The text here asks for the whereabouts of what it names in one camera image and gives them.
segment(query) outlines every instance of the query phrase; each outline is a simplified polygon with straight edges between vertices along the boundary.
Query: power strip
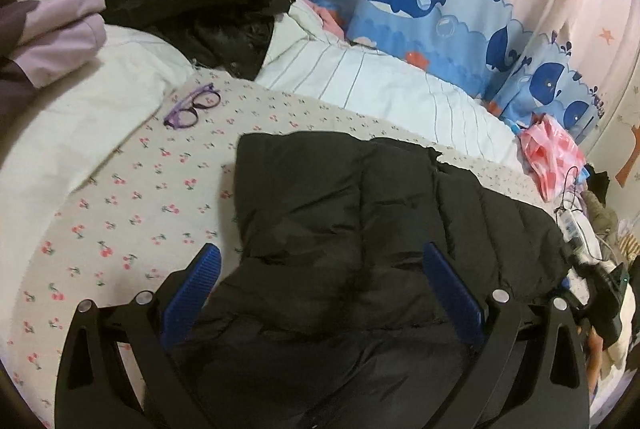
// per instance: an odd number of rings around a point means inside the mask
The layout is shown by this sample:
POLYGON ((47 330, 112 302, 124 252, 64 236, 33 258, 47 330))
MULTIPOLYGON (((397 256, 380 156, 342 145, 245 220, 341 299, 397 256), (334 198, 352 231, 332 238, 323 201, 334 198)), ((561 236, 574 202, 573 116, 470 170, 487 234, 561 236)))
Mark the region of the power strip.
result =
POLYGON ((587 240, 584 237, 578 222, 574 218, 574 213, 572 213, 572 211, 565 210, 560 214, 558 218, 558 227, 560 227, 565 241, 571 242, 572 239, 575 240, 573 242, 575 255, 579 256, 584 263, 589 263, 590 265, 597 263, 596 259, 585 255, 585 253, 588 252, 587 240))

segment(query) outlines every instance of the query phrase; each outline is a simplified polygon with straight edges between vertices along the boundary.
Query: pink plastic bag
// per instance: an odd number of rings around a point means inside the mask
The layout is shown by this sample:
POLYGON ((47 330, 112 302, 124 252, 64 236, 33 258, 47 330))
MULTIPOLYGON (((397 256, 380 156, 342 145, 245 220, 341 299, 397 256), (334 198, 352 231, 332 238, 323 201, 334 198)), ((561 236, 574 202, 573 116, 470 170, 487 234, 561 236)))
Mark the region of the pink plastic bag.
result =
POLYGON ((548 114, 520 133, 520 145, 545 202, 562 192, 565 178, 567 186, 573 185, 585 164, 584 154, 572 136, 548 114))

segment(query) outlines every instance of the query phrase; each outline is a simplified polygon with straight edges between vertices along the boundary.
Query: black jacket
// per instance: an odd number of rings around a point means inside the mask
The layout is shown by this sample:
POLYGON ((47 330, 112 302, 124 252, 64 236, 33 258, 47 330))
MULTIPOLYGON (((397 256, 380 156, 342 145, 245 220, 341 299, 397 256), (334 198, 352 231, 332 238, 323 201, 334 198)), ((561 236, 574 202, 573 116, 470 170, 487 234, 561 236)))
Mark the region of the black jacket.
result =
POLYGON ((106 0, 107 24, 149 32, 189 60, 254 80, 291 0, 106 0))
POLYGON ((174 351, 221 429, 421 429, 469 354, 422 273, 433 241, 480 297, 566 276, 539 208, 432 148, 346 134, 239 141, 242 263, 174 351))

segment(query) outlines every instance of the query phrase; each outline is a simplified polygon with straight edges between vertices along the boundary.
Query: curtain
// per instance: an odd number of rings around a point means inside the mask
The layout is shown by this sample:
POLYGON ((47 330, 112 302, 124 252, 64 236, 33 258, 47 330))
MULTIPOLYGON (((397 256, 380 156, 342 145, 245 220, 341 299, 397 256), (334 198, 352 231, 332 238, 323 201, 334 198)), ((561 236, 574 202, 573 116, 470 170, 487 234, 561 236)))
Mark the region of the curtain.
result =
POLYGON ((549 113, 599 135, 638 60, 640 0, 311 0, 346 37, 480 100, 514 131, 549 113))

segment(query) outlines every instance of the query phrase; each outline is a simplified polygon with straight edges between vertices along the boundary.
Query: white duvet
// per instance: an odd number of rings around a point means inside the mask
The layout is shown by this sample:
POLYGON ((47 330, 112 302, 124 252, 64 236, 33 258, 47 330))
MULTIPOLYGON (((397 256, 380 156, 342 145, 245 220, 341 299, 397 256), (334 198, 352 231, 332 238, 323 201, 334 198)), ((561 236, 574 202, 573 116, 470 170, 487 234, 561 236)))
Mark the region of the white duvet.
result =
MULTIPOLYGON (((0 338, 40 238, 66 197, 193 73, 174 47, 107 26, 95 59, 45 88, 0 145, 0 338)), ((4 360, 6 346, 0 346, 4 360)))
POLYGON ((338 40, 302 2, 276 24, 270 52, 255 81, 261 86, 382 118, 522 173, 517 138, 464 91, 400 59, 338 40), (292 20, 306 33, 292 32, 292 20))

